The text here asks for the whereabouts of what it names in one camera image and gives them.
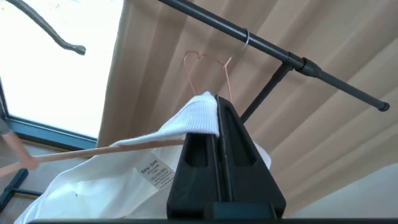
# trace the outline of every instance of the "curtain fold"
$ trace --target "curtain fold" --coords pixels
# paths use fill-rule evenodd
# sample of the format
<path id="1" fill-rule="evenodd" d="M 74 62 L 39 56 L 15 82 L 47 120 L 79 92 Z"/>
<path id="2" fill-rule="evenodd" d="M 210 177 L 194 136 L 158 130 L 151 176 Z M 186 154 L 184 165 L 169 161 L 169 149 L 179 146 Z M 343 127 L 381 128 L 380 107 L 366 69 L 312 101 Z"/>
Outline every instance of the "curtain fold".
<path id="1" fill-rule="evenodd" d="M 191 2 L 391 104 L 381 113 L 296 72 L 276 86 L 245 126 L 271 155 L 287 216 L 398 162 L 398 1 Z M 158 130 L 193 96 L 182 68 L 188 50 L 225 62 L 243 44 L 158 1 L 125 1 L 98 146 Z M 252 47 L 233 58 L 228 70 L 238 113 L 279 64 Z M 221 65 L 189 57 L 188 67 L 194 65 L 197 93 L 228 98 Z"/>

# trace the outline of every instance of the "clothing tag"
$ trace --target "clothing tag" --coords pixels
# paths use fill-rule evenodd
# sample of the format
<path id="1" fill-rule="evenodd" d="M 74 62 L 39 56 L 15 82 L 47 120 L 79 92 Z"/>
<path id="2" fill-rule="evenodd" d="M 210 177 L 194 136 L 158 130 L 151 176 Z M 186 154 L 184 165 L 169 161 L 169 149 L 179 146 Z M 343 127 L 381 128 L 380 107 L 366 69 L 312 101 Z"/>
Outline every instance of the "clothing tag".
<path id="1" fill-rule="evenodd" d="M 149 153 L 137 166 L 138 172 L 157 189 L 173 182 L 174 171 L 153 153 Z"/>

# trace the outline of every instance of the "bright window pane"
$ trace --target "bright window pane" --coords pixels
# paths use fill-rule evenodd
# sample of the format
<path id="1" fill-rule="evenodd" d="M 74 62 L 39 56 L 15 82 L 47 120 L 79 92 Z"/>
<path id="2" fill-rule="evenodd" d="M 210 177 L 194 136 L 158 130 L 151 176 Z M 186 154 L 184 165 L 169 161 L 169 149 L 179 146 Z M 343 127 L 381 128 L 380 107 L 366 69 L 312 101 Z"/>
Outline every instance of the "bright window pane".
<path id="1" fill-rule="evenodd" d="M 0 0 L 0 76 L 10 115 L 98 136 L 123 0 L 25 0 L 86 55 L 59 47 Z"/>

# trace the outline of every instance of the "clothing rack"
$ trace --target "clothing rack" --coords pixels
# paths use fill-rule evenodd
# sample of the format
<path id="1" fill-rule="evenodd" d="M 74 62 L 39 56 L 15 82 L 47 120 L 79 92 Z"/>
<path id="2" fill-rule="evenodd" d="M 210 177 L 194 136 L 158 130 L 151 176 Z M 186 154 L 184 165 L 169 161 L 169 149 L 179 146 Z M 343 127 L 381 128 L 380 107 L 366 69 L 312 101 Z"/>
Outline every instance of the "clothing rack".
<path id="1" fill-rule="evenodd" d="M 51 26 L 29 5 L 21 0 L 7 0 L 11 4 L 15 5 L 18 9 L 27 14 L 33 21 L 35 21 L 44 31 L 46 31 L 53 40 L 62 48 L 66 50 L 72 50 L 80 55 L 85 54 L 85 48 L 81 45 L 72 45 L 65 42 L 52 28 Z M 322 71 L 322 69 L 313 61 L 299 57 L 292 52 L 288 52 L 252 33 L 248 33 L 245 28 L 239 27 L 236 24 L 227 21 L 220 16 L 217 16 L 197 5 L 191 3 L 187 0 L 158 0 L 188 16 L 191 16 L 199 21 L 212 26 L 225 34 L 234 37 L 242 42 L 248 41 L 248 45 L 278 59 L 281 61 L 281 65 L 273 74 L 269 82 L 256 96 L 253 102 L 241 115 L 241 120 L 245 123 L 257 107 L 264 101 L 267 95 L 275 88 L 275 86 L 286 76 L 286 74 L 293 69 L 302 75 L 317 78 L 326 82 L 329 85 L 336 87 L 337 89 L 377 108 L 379 111 L 387 111 L 389 109 L 389 104 L 375 97 L 331 76 L 327 72 Z M 26 169 L 21 169 L 17 175 L 13 178 L 8 187 L 4 190 L 4 193 L 0 196 L 0 213 L 3 208 L 10 201 L 11 197 L 15 193 L 35 195 L 39 196 L 40 192 L 33 192 L 30 190 L 21 190 L 18 187 L 24 181 L 28 174 Z"/>

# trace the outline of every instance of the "white fabric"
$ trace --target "white fabric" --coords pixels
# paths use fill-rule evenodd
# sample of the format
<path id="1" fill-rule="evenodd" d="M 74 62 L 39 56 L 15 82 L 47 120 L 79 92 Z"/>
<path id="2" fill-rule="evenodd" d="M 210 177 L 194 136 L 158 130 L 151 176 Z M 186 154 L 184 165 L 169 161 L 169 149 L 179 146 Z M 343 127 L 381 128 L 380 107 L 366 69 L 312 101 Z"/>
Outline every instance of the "white fabric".
<path id="1" fill-rule="evenodd" d="M 185 133 L 219 135 L 217 103 L 210 93 L 193 97 L 156 133 L 113 145 L 183 139 Z M 255 145 L 269 168 L 270 157 Z M 175 171 L 181 149 L 173 146 L 95 156 L 59 174 L 14 223 L 38 218 L 167 218 L 166 201 L 171 184 L 158 190 L 135 166 L 153 153 Z"/>

